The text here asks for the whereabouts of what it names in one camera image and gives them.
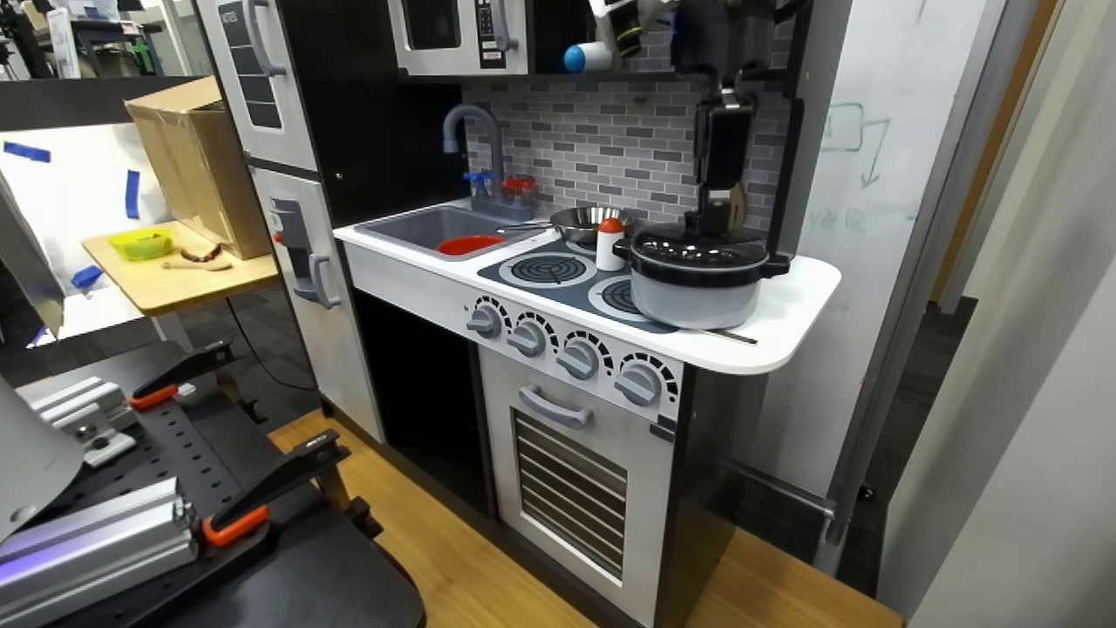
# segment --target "stove knob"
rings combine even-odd
[[[502,324],[499,324],[499,310],[491,310],[487,304],[475,307],[475,314],[467,318],[470,333],[479,333],[481,340],[499,340]]]
[[[523,355],[541,355],[548,345],[548,333],[537,320],[520,320],[510,335],[510,345],[517,345]]]
[[[588,381],[597,374],[597,348],[583,340],[568,341],[559,355],[561,371],[575,381]]]
[[[655,404],[658,400],[658,376],[651,366],[646,362],[627,362],[617,374],[617,390],[631,400],[631,404]]]

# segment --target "pot lid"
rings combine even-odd
[[[762,278],[767,237],[760,232],[697,235],[675,223],[642,228],[631,269],[679,287],[742,287]]]

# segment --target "orange clip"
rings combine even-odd
[[[127,397],[131,411],[153,411],[161,404],[169,404],[177,397],[177,384],[169,387],[161,387],[153,396],[143,396],[143,397]]]
[[[266,528],[270,519],[270,509],[269,505],[255,505],[247,509],[240,519],[214,531],[214,517],[203,519],[203,539],[209,548],[231,548],[238,546],[240,539],[255,535],[258,528]]]

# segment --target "toy kitchen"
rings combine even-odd
[[[784,232],[812,3],[203,21],[325,404],[597,617],[682,624],[737,428],[840,282]]]

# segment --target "stovetop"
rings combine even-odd
[[[633,310],[627,269],[597,273],[594,253],[568,241],[541,243],[520,259],[481,269],[481,276],[651,335],[673,333]]]

